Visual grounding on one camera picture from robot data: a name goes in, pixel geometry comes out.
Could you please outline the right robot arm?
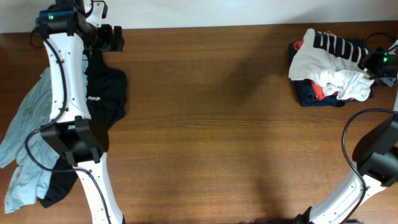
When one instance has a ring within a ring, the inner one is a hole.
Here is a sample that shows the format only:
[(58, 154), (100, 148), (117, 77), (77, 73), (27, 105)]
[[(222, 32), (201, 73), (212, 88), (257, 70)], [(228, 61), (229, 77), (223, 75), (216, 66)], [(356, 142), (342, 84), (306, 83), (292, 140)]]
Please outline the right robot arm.
[[(385, 113), (389, 117), (365, 134), (349, 157), (346, 150), (348, 129), (357, 117), (366, 113)], [(396, 144), (397, 102), (391, 110), (370, 108), (352, 115), (341, 135), (341, 149), (350, 171), (324, 201), (308, 207), (293, 223), (352, 223), (351, 216), (363, 202), (397, 183)]]

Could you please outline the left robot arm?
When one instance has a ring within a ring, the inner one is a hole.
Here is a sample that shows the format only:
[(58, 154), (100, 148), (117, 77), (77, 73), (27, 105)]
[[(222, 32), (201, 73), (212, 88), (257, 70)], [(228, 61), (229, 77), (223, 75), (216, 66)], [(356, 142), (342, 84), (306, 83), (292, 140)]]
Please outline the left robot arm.
[(49, 58), (52, 105), (49, 123), (33, 133), (78, 175), (93, 223), (124, 223), (108, 175), (108, 131), (91, 118), (82, 72), (84, 51), (123, 49), (121, 28), (103, 23), (107, 12), (104, 1), (56, 1), (40, 11), (34, 32)]

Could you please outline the white t-shirt black print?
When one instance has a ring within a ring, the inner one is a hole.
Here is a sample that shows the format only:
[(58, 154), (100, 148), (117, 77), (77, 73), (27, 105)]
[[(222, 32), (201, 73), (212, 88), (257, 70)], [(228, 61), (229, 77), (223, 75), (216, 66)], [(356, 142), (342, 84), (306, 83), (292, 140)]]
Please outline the white t-shirt black print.
[(374, 83), (361, 65), (368, 49), (334, 34), (308, 29), (289, 68), (292, 81), (310, 80), (324, 96), (365, 101)]

